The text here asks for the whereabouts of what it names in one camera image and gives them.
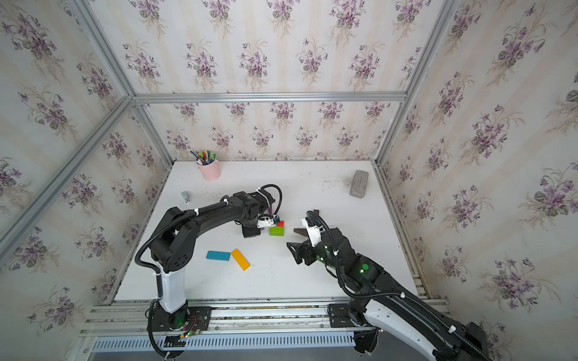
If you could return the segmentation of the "green rectangular block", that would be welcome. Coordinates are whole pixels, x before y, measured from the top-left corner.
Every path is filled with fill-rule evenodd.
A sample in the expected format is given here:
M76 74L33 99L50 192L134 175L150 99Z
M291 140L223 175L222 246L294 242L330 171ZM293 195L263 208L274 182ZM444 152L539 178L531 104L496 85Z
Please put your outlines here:
M284 227L272 227L269 229L269 234L275 237L283 237L284 236Z

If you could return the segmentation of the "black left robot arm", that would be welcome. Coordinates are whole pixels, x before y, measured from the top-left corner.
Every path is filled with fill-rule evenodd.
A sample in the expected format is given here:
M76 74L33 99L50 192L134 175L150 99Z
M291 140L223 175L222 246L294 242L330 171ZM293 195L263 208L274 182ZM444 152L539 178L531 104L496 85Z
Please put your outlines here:
M281 188L266 184L252 193L223 196L215 204L182 211L169 209L152 235L136 251L135 264L154 272L157 297L147 312L147 330L192 331L202 320L189 309L185 296L185 268L192 260L197 239L228 223L241 227L245 239L259 236L280 223Z

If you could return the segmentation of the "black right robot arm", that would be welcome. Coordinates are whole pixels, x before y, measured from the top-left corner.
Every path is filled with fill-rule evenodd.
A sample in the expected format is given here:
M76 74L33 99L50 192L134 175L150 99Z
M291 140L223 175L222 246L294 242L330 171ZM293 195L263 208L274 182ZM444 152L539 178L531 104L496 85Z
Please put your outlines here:
M349 302L336 305L334 320L358 328L353 342L360 354L373 353L387 332L428 360L488 360L486 332L452 319L420 299L382 266L356 252L349 239L314 211L302 220L308 238L289 242L296 263L319 262L337 280Z

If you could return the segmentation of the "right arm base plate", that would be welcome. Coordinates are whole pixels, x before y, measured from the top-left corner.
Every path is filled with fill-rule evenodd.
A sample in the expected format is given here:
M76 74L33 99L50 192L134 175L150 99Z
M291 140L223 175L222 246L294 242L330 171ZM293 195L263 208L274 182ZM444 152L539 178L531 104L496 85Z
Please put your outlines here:
M328 305L331 328L362 327L367 324L364 314L349 303Z

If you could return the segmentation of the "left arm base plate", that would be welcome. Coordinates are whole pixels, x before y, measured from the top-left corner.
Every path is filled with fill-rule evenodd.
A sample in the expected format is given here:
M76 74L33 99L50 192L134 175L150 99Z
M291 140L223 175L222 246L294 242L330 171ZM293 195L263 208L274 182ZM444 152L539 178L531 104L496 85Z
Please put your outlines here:
M146 311L148 328L152 332L182 332L196 334L206 331L211 320L211 307L185 307L169 314L162 307L154 305Z

